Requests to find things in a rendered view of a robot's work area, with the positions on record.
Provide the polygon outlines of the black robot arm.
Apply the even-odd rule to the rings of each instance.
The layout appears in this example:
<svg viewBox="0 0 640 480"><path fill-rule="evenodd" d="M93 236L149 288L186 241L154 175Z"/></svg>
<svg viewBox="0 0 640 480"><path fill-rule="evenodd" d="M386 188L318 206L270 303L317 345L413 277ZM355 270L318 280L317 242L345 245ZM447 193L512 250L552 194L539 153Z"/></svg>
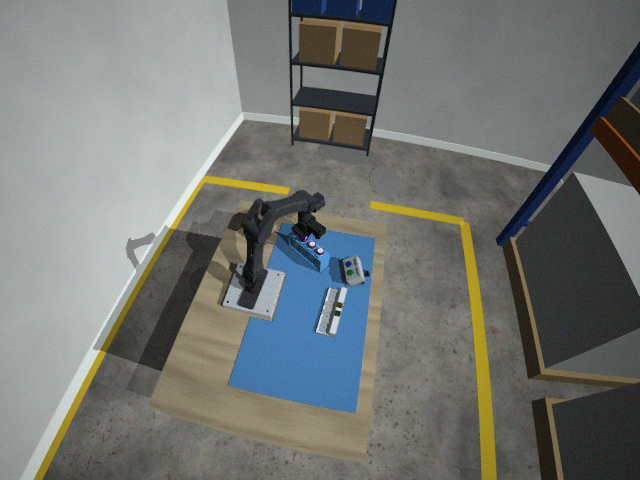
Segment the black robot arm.
<svg viewBox="0 0 640 480"><path fill-rule="evenodd" d="M276 201L264 202L261 198L254 201L241 223L247 241L247 260L242 273L245 289L239 300L239 306L254 309L268 274L268 270L263 269L263 249L265 241L272 233L275 220L298 212L299 220L305 222L311 219L306 223L299 221L299 229L304 233L310 230L316 239L321 239L326 233L326 227L317 222L311 212L315 213L323 206L325 206L323 195L317 192L311 196L305 190L296 191L292 196ZM262 220L257 218L259 210L263 216Z"/></svg>

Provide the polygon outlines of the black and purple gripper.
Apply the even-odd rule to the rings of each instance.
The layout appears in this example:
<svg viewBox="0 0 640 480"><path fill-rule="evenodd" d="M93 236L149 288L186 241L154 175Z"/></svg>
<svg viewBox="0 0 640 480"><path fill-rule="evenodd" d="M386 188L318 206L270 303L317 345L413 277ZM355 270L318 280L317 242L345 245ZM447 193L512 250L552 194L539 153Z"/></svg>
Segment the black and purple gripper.
<svg viewBox="0 0 640 480"><path fill-rule="evenodd" d="M310 219L310 220L311 220L311 219ZM309 220L309 221L310 221L310 220ZM302 231L299 229L299 221L300 221L300 222L303 222L303 223L306 223L306 222L309 222L309 221L305 221L305 222L304 222L304 221L301 221L301 220L299 220L299 219L298 219L298 223L296 223L294 226L292 226L292 230L293 230L293 231L298 235L299 239L303 242L303 241L305 240L305 238L306 238L307 236L309 237L312 233L311 233L311 231L310 231L310 230L309 230L307 233L302 232ZM302 237L302 238L301 238L301 237Z"/></svg>

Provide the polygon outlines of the white rectangular console with lamps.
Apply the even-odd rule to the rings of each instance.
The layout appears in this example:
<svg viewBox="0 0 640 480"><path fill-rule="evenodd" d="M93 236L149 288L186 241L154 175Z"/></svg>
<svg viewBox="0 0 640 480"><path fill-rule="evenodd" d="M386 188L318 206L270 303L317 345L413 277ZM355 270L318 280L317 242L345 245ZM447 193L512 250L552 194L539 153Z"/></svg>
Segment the white rectangular console with lamps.
<svg viewBox="0 0 640 480"><path fill-rule="evenodd" d="M347 288L329 288L316 333L335 338Z"/></svg>

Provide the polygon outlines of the grey key panel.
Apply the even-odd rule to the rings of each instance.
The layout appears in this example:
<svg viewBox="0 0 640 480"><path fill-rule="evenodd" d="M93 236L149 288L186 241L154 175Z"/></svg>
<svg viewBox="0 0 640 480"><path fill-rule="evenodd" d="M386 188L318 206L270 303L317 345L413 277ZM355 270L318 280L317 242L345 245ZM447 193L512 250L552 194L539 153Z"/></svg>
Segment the grey key panel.
<svg viewBox="0 0 640 480"><path fill-rule="evenodd" d="M370 275L369 275L369 271L365 271L365 269L362 270L361 261L357 257L357 255L344 259L343 264L344 265L342 265L342 270L343 270L343 276L345 281L345 287L364 285L365 283L364 277L369 277ZM364 274L366 273L366 274L364 275L363 273Z"/></svg>

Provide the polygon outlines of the blue work mat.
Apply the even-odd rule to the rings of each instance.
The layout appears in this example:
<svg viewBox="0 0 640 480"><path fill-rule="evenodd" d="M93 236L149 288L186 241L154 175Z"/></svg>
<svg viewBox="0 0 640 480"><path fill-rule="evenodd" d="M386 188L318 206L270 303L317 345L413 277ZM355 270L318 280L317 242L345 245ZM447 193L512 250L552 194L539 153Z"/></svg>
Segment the blue work mat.
<svg viewBox="0 0 640 480"><path fill-rule="evenodd" d="M295 224L282 223L267 268L286 274L273 321L250 317L228 386L356 413L375 238L326 230L309 236L330 254L318 272L288 245ZM343 260L357 255L369 271L346 286ZM316 333L329 288L347 293L335 338Z"/></svg>

